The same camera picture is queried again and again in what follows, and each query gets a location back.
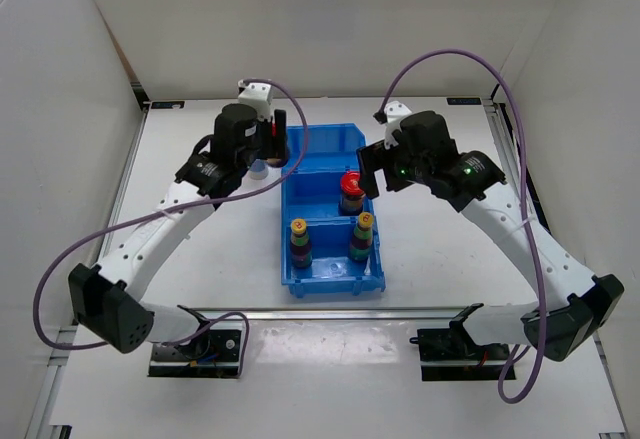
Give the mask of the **red-lid sauce jar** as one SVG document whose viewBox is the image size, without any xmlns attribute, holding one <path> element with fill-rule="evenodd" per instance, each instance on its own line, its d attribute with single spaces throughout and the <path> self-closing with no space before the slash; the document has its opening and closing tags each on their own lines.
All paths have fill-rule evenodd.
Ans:
<svg viewBox="0 0 640 439">
<path fill-rule="evenodd" d="M 347 171 L 340 179 L 339 210 L 343 215 L 358 215 L 363 210 L 364 191 L 359 187 L 360 174 Z"/>
<path fill-rule="evenodd" d="M 276 157 L 267 159 L 267 163 L 273 168 L 282 168 L 289 161 L 290 151 L 287 146 L 286 128 L 279 127 L 276 123 L 272 124 L 272 136 L 274 144 L 277 148 Z"/>
</svg>

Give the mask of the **yellow-cap sauce bottle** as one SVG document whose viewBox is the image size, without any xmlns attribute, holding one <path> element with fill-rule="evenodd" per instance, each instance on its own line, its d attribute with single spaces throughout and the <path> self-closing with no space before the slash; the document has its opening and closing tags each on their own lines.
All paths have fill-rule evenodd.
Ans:
<svg viewBox="0 0 640 439">
<path fill-rule="evenodd" d="M 374 222 L 370 212 L 359 214 L 349 243 L 349 256 L 353 261 L 364 262 L 368 259 L 373 243 Z"/>
<path fill-rule="evenodd" d="M 291 224 L 289 250 L 291 262 L 296 268 L 307 268 L 312 262 L 312 245 L 308 234 L 308 226 L 304 219 L 293 219 Z"/>
</svg>

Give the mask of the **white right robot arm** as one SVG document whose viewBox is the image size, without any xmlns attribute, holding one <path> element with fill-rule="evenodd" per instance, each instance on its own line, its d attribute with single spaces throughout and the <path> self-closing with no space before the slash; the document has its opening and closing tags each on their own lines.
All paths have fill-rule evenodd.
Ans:
<svg viewBox="0 0 640 439">
<path fill-rule="evenodd" d="M 384 138 L 357 151 L 366 196 L 379 195 L 378 170 L 389 191 L 428 187 L 482 230 L 539 297 L 530 304 L 465 308 L 449 325 L 455 355 L 470 359 L 486 345 L 508 343 L 561 362 L 607 321 L 624 292 L 622 282 L 612 274 L 597 276 L 536 220 L 522 217 L 514 187 L 489 156 L 459 152 L 444 117 L 434 111 L 412 112 L 394 101 L 375 117 L 386 125 Z"/>
</svg>

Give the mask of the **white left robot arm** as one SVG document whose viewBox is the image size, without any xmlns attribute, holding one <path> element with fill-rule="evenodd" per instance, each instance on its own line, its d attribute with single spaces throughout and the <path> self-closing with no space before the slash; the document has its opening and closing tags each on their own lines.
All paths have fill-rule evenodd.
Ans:
<svg viewBox="0 0 640 439">
<path fill-rule="evenodd" d="M 196 143 L 177 171 L 157 214 L 94 266 L 71 271 L 76 321 L 123 354 L 150 342 L 175 345 L 188 359 L 205 355 L 210 336 L 202 315 L 143 297 L 176 248 L 219 208 L 219 199 L 240 187 L 256 160 L 267 159 L 288 159 L 285 111 L 262 120 L 252 106 L 224 106 L 213 133 Z"/>
</svg>

